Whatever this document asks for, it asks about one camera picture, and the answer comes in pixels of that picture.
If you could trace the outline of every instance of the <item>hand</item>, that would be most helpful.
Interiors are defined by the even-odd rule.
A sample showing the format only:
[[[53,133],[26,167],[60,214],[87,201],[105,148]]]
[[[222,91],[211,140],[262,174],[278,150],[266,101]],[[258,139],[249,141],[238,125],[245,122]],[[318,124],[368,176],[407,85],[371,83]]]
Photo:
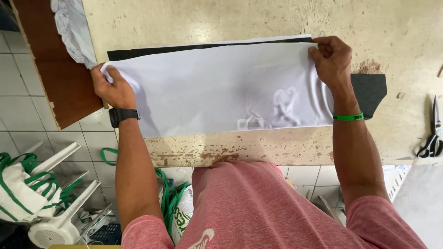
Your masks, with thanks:
[[[352,49],[336,36],[317,37],[313,41],[318,43],[319,49],[310,47],[308,53],[319,78],[333,95],[354,94],[351,85]]]
[[[136,95],[129,83],[120,75],[117,68],[109,65],[106,70],[114,80],[113,83],[110,83],[100,71],[102,66],[103,63],[91,69],[95,94],[106,100],[114,108],[136,109]]]

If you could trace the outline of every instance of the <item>t-shirt logo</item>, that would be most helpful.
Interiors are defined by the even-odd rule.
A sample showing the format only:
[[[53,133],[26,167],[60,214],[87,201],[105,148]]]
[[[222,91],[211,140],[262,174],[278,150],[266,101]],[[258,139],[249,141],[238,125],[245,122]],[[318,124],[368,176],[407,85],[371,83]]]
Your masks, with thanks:
[[[203,231],[202,238],[195,244],[191,245],[188,249],[205,249],[206,243],[214,237],[214,230],[209,228]]]

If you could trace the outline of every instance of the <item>man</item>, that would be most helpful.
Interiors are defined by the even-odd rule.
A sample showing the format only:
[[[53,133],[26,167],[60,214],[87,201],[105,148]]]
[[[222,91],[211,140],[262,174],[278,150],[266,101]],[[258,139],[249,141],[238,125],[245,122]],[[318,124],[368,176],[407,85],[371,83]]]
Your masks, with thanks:
[[[337,37],[313,39],[317,74],[334,99],[334,115],[360,114],[350,82],[351,48]],[[108,66],[91,71],[95,92],[111,106],[136,109],[131,86]],[[119,125],[116,192],[122,248],[174,248],[163,223],[154,167],[137,119]],[[176,248],[422,249],[423,242],[394,210],[380,155],[364,120],[333,125],[334,162],[347,211],[336,223],[283,179],[269,163],[221,162],[195,168],[194,215]]]

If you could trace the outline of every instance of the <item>worn table surface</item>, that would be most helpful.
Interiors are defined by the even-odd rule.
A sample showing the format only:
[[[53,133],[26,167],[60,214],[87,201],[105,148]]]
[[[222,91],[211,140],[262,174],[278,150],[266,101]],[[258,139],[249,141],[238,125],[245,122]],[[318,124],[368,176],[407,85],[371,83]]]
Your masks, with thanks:
[[[354,73],[386,74],[388,95],[367,121],[383,164],[411,164],[429,133],[430,97],[443,95],[441,0],[88,0],[98,62],[106,52],[311,33],[353,48]],[[328,165],[332,128],[293,128],[146,139],[154,165],[220,160]],[[420,160],[437,163],[441,159]]]

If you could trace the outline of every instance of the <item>black-handled scissors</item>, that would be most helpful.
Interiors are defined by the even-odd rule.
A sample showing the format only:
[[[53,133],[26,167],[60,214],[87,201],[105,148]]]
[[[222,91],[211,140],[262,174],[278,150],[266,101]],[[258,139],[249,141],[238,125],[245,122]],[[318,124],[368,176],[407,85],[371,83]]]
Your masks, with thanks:
[[[431,118],[431,135],[427,138],[426,144],[422,147],[417,157],[438,157],[443,151],[443,140],[440,137],[441,134],[441,122],[439,117],[439,104],[437,102],[437,96],[434,98],[434,106],[432,108]]]

